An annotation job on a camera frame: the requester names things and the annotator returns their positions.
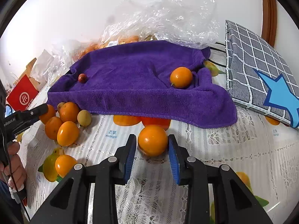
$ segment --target white lace tablecloth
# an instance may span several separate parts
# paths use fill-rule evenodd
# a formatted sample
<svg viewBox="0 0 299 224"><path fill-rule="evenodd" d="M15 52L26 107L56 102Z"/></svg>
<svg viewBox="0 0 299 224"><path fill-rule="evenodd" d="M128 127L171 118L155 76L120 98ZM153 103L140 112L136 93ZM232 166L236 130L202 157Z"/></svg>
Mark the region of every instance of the white lace tablecloth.
<svg viewBox="0 0 299 224"><path fill-rule="evenodd" d="M47 101L45 86L31 108ZM299 201L299 136L298 131L269 124L265 117L237 108L238 121L230 127L201 129L172 120L168 134L174 134L179 145L205 164L225 163L234 171L245 172L255 195L266 199L264 207L274 224L281 224ZM64 147L85 166L98 164L125 145L129 134L138 136L143 125L122 127L113 116L94 115L91 126L81 129L77 145ZM36 122L22 139L20 157L27 171L27 210L33 216L58 182L48 182L37 170L57 145ZM123 224L181 224L184 222L187 186L177 186L172 178L168 155L147 158L136 151L131 178L125 186L116 186L118 221ZM93 191L89 199L89 223L92 223ZM210 202L213 201L210 188Z"/></svg>

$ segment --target purple towel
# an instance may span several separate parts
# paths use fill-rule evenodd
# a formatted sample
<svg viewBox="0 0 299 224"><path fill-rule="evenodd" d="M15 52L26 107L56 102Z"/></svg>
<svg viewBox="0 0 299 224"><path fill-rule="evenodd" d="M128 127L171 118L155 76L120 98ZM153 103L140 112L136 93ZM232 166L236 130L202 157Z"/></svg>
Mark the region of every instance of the purple towel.
<svg viewBox="0 0 299 224"><path fill-rule="evenodd" d="M203 61L210 49L186 48L166 41L130 43L88 53L48 91L48 104L72 101L95 114L174 119L202 128L224 127L237 121L236 107L226 92L212 84ZM171 86L171 72L189 68L187 89ZM85 73L88 81L78 82Z"/></svg>

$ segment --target black cable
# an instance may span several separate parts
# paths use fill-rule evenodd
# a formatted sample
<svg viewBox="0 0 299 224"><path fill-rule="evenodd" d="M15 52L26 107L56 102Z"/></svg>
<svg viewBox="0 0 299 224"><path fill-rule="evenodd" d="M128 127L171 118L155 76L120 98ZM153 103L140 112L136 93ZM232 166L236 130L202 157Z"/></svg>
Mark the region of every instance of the black cable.
<svg viewBox="0 0 299 224"><path fill-rule="evenodd" d="M225 67L226 68L226 66L225 65L221 65L221 64L219 64L219 63L217 63L217 62L214 62L214 61L212 61L211 59L208 59L210 62L213 62L214 64L216 64L216 65L218 65L218 66L222 66L222 67Z"/></svg>
<svg viewBox="0 0 299 224"><path fill-rule="evenodd" d="M222 44L222 43L220 43L220 42L215 42L215 44L220 44L220 45L225 46L225 44Z"/></svg>
<svg viewBox="0 0 299 224"><path fill-rule="evenodd" d="M3 124L3 122L2 122L1 119L0 119L0 131L1 131L2 139L3 139L3 148L4 148L4 152L5 152L6 158L7 158L7 160L8 160L10 176L11 176L11 179L12 179L12 181L13 181L13 184L15 185L16 191L17 191L17 193L18 193L19 190L18 190L18 188L17 188L15 179L14 179L14 177L13 177L13 173L12 173L12 169L11 169L10 157L9 157L8 149L7 149L7 145L6 145L6 141L7 141L7 140L6 140L6 139L7 139L7 138L6 138L6 131L5 131L4 124ZM21 199L20 199L20 201L21 201L21 205L22 205L24 211L26 212L26 215L27 215L27 217L28 217L28 220L30 221L30 216L29 216L29 214L28 214L28 212L27 212L27 210L26 210L26 208L25 208L25 206L24 206L24 203L23 203L23 201L22 201Z"/></svg>
<svg viewBox="0 0 299 224"><path fill-rule="evenodd" d="M11 113L13 113L13 108L9 104L5 104L5 107L8 106L10 108Z"/></svg>
<svg viewBox="0 0 299 224"><path fill-rule="evenodd" d="M221 50L221 49L218 49L218 48L214 48L214 47L211 47L211 46L210 46L210 49L226 53L224 50Z"/></svg>

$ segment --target small yellow fruit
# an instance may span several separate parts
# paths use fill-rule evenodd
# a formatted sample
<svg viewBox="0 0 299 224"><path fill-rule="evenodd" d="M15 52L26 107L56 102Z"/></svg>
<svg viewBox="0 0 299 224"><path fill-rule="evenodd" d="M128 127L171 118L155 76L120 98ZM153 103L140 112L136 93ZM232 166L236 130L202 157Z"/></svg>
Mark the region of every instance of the small yellow fruit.
<svg viewBox="0 0 299 224"><path fill-rule="evenodd" d="M218 74L226 74L225 72L220 71L212 62L208 60L204 61L204 66L210 70L212 77L216 77Z"/></svg>
<svg viewBox="0 0 299 224"><path fill-rule="evenodd" d="M213 219L213 221L215 221L215 203L214 203L214 201L211 204L210 214L211 214L211 218Z"/></svg>
<svg viewBox="0 0 299 224"><path fill-rule="evenodd" d="M22 143L22 137L23 137L24 132L22 132L21 134L19 134L17 136L17 142Z"/></svg>
<svg viewBox="0 0 299 224"><path fill-rule="evenodd" d="M77 120L81 126L87 127L92 122L92 115L87 110L81 110L77 116Z"/></svg>
<svg viewBox="0 0 299 224"><path fill-rule="evenodd" d="M50 181L55 182L57 179L57 171L55 169L55 162L56 159L64 154L63 149L61 147L55 148L53 150L53 153L44 160L44 163L42 165L42 171L44 173L44 177Z"/></svg>
<svg viewBox="0 0 299 224"><path fill-rule="evenodd" d="M244 172L236 172L236 174L238 175L238 177L242 180L242 182L249 188L251 189L251 184L250 184L250 180L249 177L246 173Z"/></svg>
<svg viewBox="0 0 299 224"><path fill-rule="evenodd" d="M57 105L57 111L58 111L58 113L59 113L61 107L62 107L64 104L65 104L65 102L61 102L61 103L59 103L59 104Z"/></svg>

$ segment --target clear plastic wrap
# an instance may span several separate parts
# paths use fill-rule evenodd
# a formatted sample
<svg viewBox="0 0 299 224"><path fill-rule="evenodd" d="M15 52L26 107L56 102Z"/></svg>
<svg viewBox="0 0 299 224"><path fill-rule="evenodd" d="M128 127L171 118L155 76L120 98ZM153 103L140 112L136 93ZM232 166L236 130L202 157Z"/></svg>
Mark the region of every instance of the clear plastic wrap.
<svg viewBox="0 0 299 224"><path fill-rule="evenodd" d="M203 49L216 42L216 0L123 0L98 41L54 45L53 54L70 66L87 53L125 43L166 40Z"/></svg>
<svg viewBox="0 0 299 224"><path fill-rule="evenodd" d="M101 44L124 43L132 35L144 41L157 33L171 43L203 49L218 36L215 9L216 0L155 0L146 5L141 0L124 0L116 9L118 21L107 26Z"/></svg>
<svg viewBox="0 0 299 224"><path fill-rule="evenodd" d="M59 66L60 62L58 58L53 57L48 51L44 49L44 51L41 53L41 55L33 65L30 76L39 83L43 84L50 80L51 75Z"/></svg>

